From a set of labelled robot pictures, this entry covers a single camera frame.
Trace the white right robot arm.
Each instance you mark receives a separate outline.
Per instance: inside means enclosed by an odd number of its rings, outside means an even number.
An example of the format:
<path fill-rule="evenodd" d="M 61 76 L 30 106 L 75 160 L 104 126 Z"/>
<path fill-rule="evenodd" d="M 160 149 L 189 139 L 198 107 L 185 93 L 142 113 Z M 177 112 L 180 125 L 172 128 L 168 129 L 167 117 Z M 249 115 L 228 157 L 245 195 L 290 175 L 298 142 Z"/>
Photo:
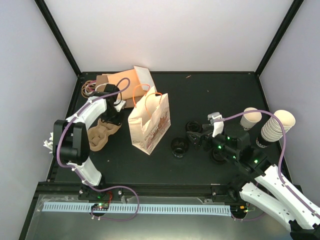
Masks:
<path fill-rule="evenodd" d="M 277 220 L 294 240 L 318 240 L 319 207 L 299 191 L 279 168 L 271 164 L 266 154 L 251 144 L 250 135 L 239 124 L 228 125 L 213 137 L 213 128 L 205 131 L 200 126 L 187 126 L 190 142 L 210 152 L 217 164 L 230 163 L 240 174 L 227 189 L 228 198 L 253 204 Z"/>

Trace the black paper coffee cup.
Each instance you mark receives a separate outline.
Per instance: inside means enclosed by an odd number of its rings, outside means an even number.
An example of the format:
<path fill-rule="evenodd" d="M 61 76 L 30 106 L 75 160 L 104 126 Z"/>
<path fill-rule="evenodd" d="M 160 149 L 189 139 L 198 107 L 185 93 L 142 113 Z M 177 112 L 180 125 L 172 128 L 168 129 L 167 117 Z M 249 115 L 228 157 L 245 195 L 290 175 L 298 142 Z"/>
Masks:
<path fill-rule="evenodd" d="M 188 121 L 185 125 L 186 135 L 200 135 L 202 129 L 202 125 L 195 120 Z"/>

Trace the printed white paper bag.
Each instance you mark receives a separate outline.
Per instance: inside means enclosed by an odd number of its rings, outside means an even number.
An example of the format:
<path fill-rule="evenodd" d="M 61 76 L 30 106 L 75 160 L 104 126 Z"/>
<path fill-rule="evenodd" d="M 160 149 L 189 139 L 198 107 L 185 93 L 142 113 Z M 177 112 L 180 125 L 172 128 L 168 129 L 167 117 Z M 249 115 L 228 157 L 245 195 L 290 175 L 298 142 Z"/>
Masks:
<path fill-rule="evenodd" d="M 150 155 L 171 126 L 169 95 L 149 86 L 139 101 L 132 100 L 128 117 L 131 143 Z"/>

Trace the brown pulp cup carrier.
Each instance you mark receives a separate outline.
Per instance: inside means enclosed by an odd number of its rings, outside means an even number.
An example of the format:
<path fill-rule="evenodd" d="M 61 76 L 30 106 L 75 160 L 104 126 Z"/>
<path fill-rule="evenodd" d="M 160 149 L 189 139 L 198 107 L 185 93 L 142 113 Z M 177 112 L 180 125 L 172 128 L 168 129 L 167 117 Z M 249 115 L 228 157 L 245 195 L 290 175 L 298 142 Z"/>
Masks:
<path fill-rule="evenodd" d="M 121 126 L 121 124 L 104 122 L 99 118 L 97 125 L 87 130 L 90 150 L 93 152 L 100 151 L 109 141 L 109 136 L 114 135 Z"/>

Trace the black plastic cup lid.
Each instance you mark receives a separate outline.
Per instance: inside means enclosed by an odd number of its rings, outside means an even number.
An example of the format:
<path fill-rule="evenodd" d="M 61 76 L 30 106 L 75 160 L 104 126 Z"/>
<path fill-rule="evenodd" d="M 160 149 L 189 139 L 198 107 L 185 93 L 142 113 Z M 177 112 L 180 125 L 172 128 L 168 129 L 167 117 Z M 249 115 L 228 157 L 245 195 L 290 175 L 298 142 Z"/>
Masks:
<path fill-rule="evenodd" d="M 209 156 L 210 156 L 210 159 L 217 165 L 223 165 L 227 162 L 224 156 L 221 155 L 220 151 L 216 149 L 212 149 Z"/>

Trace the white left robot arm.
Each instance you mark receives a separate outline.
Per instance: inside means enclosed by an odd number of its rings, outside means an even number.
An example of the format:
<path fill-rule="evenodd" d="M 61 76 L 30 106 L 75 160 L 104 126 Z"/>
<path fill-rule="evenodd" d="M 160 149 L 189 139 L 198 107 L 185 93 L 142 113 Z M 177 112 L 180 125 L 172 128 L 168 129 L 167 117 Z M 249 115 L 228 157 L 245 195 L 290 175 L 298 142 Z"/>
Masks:
<path fill-rule="evenodd" d="M 121 94 L 114 84 L 107 84 L 103 92 L 94 92 L 72 116 L 57 120 L 53 125 L 52 154 L 63 168 L 76 172 L 89 193 L 103 199 L 108 188 L 103 175 L 90 159 L 91 151 L 101 150 L 122 125 L 122 109 L 126 102 L 117 99 Z"/>

